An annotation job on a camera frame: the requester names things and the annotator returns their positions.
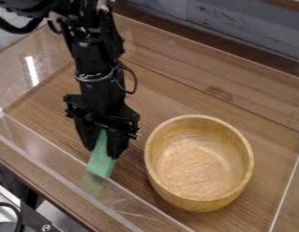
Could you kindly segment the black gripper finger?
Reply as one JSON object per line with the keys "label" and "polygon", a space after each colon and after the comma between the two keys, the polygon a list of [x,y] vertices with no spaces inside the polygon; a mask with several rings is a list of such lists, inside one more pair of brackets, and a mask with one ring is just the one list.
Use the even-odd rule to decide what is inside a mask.
{"label": "black gripper finger", "polygon": [[129,145],[129,135],[124,130],[109,128],[107,130],[108,136],[108,155],[113,160],[119,159]]}
{"label": "black gripper finger", "polygon": [[77,117],[75,119],[75,127],[84,144],[84,147],[92,151],[97,144],[97,137],[101,131],[101,127],[96,120]]}

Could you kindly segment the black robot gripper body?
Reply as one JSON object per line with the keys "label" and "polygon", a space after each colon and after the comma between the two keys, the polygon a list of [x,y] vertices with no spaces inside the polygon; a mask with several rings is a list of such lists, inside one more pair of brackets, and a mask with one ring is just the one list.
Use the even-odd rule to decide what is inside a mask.
{"label": "black robot gripper body", "polygon": [[127,105],[125,95],[135,94],[125,89],[124,68],[116,67],[107,76],[84,78],[77,76],[80,94],[67,94],[67,115],[96,120],[103,130],[116,128],[127,131],[129,139],[136,139],[139,132],[139,113]]}

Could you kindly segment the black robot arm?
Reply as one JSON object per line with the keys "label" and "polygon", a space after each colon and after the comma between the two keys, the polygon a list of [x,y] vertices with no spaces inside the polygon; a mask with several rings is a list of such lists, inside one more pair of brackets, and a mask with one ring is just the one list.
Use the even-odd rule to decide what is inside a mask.
{"label": "black robot arm", "polygon": [[92,150],[104,136],[107,155],[119,159],[137,137],[140,115],[125,103],[136,89],[125,87],[124,74],[132,69],[121,61],[124,39],[111,0],[0,0],[0,6],[29,19],[17,27],[0,15],[0,29],[27,34],[47,22],[64,37],[80,83],[80,92],[64,96],[67,116],[73,118],[84,147]]}

